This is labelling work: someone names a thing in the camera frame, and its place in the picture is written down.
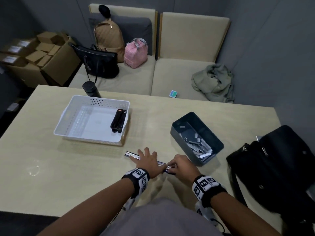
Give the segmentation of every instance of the brown backpack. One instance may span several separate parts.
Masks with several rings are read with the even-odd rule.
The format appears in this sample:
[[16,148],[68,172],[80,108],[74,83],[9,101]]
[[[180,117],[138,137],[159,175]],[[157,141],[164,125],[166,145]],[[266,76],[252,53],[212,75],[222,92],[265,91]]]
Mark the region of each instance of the brown backpack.
[[119,26],[110,18],[98,23],[94,28],[97,48],[101,51],[115,52],[118,62],[124,62],[125,44]]

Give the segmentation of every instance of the gray shirt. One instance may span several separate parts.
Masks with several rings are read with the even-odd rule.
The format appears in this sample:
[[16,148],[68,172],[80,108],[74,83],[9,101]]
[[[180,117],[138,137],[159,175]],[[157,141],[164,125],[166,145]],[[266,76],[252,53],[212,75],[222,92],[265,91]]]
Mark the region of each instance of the gray shirt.
[[207,219],[166,198],[128,210],[101,234],[108,235],[222,236]]

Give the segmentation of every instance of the black bottle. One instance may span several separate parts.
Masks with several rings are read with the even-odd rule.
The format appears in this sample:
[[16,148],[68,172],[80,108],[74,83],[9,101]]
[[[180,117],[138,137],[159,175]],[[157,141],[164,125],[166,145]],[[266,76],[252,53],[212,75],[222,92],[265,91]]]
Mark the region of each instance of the black bottle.
[[89,97],[101,98],[100,93],[95,86],[95,83],[93,83],[92,81],[85,82],[82,85],[82,88]]

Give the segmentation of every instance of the pink lunch bag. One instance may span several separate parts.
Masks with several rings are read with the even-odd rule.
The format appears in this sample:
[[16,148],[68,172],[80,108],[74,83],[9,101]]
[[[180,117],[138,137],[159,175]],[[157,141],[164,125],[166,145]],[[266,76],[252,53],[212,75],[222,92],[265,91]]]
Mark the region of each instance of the pink lunch bag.
[[148,45],[142,38],[135,38],[127,43],[124,62],[133,69],[140,66],[148,59]]

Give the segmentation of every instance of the wristband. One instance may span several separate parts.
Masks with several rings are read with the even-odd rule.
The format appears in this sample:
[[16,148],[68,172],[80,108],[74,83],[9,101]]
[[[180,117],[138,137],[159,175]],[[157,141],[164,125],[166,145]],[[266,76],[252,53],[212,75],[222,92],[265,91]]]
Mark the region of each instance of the wristband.
[[211,198],[221,192],[227,191],[211,176],[200,175],[195,178],[192,191],[204,208],[211,207]]
[[150,179],[149,173],[143,168],[136,168],[128,171],[123,177],[128,178],[134,184],[135,192],[131,196],[131,199],[141,195],[142,192],[147,188],[148,181]]

